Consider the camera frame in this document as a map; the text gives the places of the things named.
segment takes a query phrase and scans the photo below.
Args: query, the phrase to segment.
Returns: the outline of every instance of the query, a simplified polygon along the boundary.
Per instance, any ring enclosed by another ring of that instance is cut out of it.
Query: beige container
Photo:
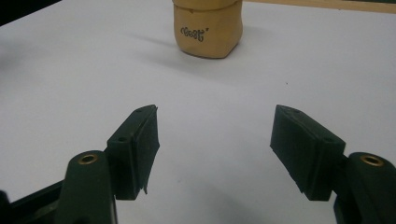
[[[184,52],[225,58],[242,36],[242,0],[174,0],[175,39]]]

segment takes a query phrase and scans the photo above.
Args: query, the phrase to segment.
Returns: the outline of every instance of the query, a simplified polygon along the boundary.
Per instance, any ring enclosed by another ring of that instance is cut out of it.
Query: white surface
[[[64,0],[0,27],[0,188],[64,177],[143,105],[159,107],[148,195],[125,223],[335,223],[269,148],[277,104],[396,163],[396,15],[245,3],[224,60],[180,52],[171,1]]]

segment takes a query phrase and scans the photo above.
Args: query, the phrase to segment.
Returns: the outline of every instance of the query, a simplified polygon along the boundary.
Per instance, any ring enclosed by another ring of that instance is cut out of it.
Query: white table
[[[396,15],[245,3],[224,60],[182,53],[171,1],[63,0],[0,27],[0,189],[13,202],[64,178],[143,105],[157,154],[119,222],[335,223],[269,147],[275,106],[396,163]]]

